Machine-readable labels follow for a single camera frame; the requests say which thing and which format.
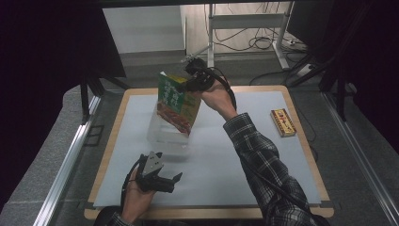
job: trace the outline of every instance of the person's right hand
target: person's right hand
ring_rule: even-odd
[[[213,110],[217,111],[226,121],[237,116],[237,111],[231,103],[229,93],[217,80],[204,92],[199,92],[200,98]]]

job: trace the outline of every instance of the metal rail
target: metal rail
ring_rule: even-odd
[[[384,186],[384,184],[379,179],[378,175],[375,173],[372,165],[370,164],[367,156],[364,154],[361,149],[358,141],[353,135],[351,129],[348,124],[341,119],[339,114],[337,113],[335,102],[332,99],[331,95],[328,95],[322,92],[323,98],[326,100],[327,106],[329,108],[329,112],[331,113],[333,119],[338,125],[341,133],[343,134],[343,138],[349,146],[350,151],[355,157],[358,165],[363,172],[364,177],[366,178],[370,188],[375,193],[375,197],[377,198],[379,204],[381,205],[383,211],[385,212],[388,221],[391,225],[399,225],[399,211],[396,206],[391,194]]]
[[[88,134],[88,129],[90,128],[91,123],[93,122],[93,115],[96,112],[100,101],[101,98],[96,96],[93,97],[93,99],[91,100],[89,106],[90,116],[88,118],[88,122],[84,125],[79,126],[76,135],[73,138],[71,147],[69,148],[64,158],[61,168],[59,169],[59,172],[56,175],[53,185],[51,186],[50,191],[33,225],[44,226],[48,225],[48,223],[50,222],[50,219],[56,210],[56,205],[58,204],[59,197],[62,194],[65,184],[67,184],[68,182],[68,178],[70,177],[77,156],[82,150],[82,146]]]

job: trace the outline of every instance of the camera rig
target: camera rig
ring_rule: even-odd
[[[200,58],[192,58],[188,61],[187,66],[184,69],[187,73],[189,73],[192,77],[187,81],[183,82],[179,87],[178,91],[205,91],[209,89],[215,82],[215,80],[219,81],[225,90],[229,93],[231,98],[231,103],[234,108],[237,108],[237,104],[235,102],[234,92],[231,90],[229,83],[227,82],[226,76],[223,72],[215,67],[208,68],[206,66],[205,61]],[[215,73],[219,71],[223,78]]]
[[[172,193],[174,185],[180,181],[182,172],[173,177],[173,179],[158,176],[164,164],[161,161],[162,153],[150,152],[149,155],[142,154],[140,158],[133,164],[132,169],[126,175],[122,186],[120,206],[123,208],[124,198],[126,196],[126,188],[131,181],[136,181],[140,189],[144,192],[149,190],[162,191]],[[130,180],[133,170],[137,168],[136,177]]]

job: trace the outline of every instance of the box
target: box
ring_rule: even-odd
[[[296,134],[294,124],[284,108],[272,110],[270,115],[281,137],[291,137]]]

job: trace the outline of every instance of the gray floor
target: gray floor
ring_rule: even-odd
[[[220,56],[215,65],[235,86],[248,85],[249,81],[259,74],[280,72],[278,61],[270,54]],[[178,63],[126,66],[127,78],[121,80],[135,88],[156,87],[156,75],[159,72],[183,74],[182,69],[183,65]],[[252,84],[278,85],[285,80],[286,75],[265,75]],[[335,215],[329,221],[332,225],[390,225],[318,91],[319,80],[320,76],[316,76],[299,87],[290,89],[290,93],[308,141],[316,152],[317,165],[327,192],[334,203]],[[83,211],[88,206],[86,200],[122,97],[121,89],[109,82],[103,83],[107,91],[102,98],[91,133],[94,135],[103,130],[101,138],[87,138],[61,195],[51,225],[93,224],[92,220],[84,218]],[[381,181],[398,202],[398,154],[359,112],[351,98],[348,97],[345,101],[348,124]],[[80,120],[80,89],[75,88],[65,94],[64,107],[58,120],[34,163],[6,204],[0,216],[0,225],[34,223]]]

